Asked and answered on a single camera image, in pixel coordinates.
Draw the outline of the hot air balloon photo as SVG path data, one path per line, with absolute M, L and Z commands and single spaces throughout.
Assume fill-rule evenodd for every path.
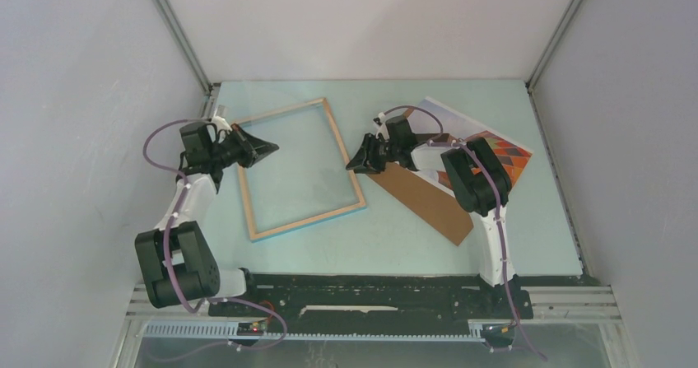
M 444 127 L 444 138 L 448 142 L 485 138 L 512 184 L 517 183 L 533 156 L 533 152 L 527 147 L 430 97 L 422 100 L 416 110 L 404 110 L 403 115 L 416 134 L 436 134 L 440 131 L 438 125 L 441 124 Z

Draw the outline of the brown frame backing board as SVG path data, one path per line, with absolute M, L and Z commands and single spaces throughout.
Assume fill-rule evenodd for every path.
M 453 245 L 461 245 L 473 229 L 442 170 L 415 173 L 389 162 L 384 172 L 369 178 Z

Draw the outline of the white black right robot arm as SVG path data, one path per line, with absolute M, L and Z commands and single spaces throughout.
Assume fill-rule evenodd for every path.
M 491 317 L 512 305 L 509 283 L 515 270 L 505 229 L 505 206 L 512 182 L 483 136 L 468 140 L 444 133 L 415 133 L 404 115 L 375 119 L 347 170 L 368 175 L 382 189 L 454 245 L 460 245 L 480 221 L 480 278 L 490 287 L 478 304 Z

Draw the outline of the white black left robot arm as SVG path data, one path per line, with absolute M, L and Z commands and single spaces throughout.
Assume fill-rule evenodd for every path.
M 201 223 L 220 192 L 225 170 L 248 169 L 278 151 L 276 143 L 245 132 L 220 116 L 181 119 L 183 151 L 176 167 L 155 162 L 148 154 L 151 133 L 142 148 L 146 162 L 175 176 L 175 193 L 157 225 L 134 241 L 150 303 L 157 309 L 177 306 L 196 313 L 221 289 L 221 274 L 202 232 Z

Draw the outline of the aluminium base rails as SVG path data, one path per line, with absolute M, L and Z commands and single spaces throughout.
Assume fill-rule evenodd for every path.
M 112 366 L 135 366 L 148 334 L 223 343 L 263 337 L 469 341 L 501 349 L 514 329 L 526 333 L 533 324 L 594 324 L 610 364 L 632 364 L 611 287 L 586 275 L 516 277 L 509 286 L 488 286 L 474 276 L 256 274 L 244 295 L 214 297 L 195 313 L 156 308 L 137 285 Z

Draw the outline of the left corner aluminium rail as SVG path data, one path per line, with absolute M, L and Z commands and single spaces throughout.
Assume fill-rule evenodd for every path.
M 186 32 L 171 5 L 170 0 L 152 0 L 156 10 L 161 15 L 167 30 L 170 32 L 175 45 L 184 56 L 186 63 L 191 69 L 195 80 L 205 95 L 212 92 L 212 83 L 204 72 L 203 66 L 195 53 L 195 50 L 186 35 Z

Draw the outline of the corner aluminium rail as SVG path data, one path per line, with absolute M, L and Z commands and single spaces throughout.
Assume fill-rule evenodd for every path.
M 535 92 L 542 75 L 547 70 L 552 58 L 556 54 L 562 40 L 574 22 L 580 9 L 583 7 L 586 0 L 569 0 L 565 10 L 563 11 L 560 20 L 557 22 L 554 31 L 546 46 L 544 47 L 541 56 L 536 62 L 531 74 L 526 81 L 526 87 L 529 94 Z
M 175 45 L 184 56 L 186 63 L 191 69 L 195 80 L 205 95 L 212 92 L 212 83 L 204 72 L 203 66 L 195 53 L 195 50 L 186 35 L 186 32 L 171 5 L 170 0 L 152 0 L 156 10 L 161 15 L 167 30 L 170 32 Z

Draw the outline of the right corner aluminium rail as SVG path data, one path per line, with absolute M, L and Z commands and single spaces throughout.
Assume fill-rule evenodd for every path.
M 526 81 L 526 87 L 529 94 L 535 92 L 542 75 L 547 70 L 552 58 L 556 54 L 562 40 L 574 22 L 580 9 L 583 7 L 586 0 L 569 0 L 565 10 L 563 11 L 560 20 L 557 22 L 554 31 L 546 46 L 544 47 L 541 56 L 536 62 L 531 74 Z

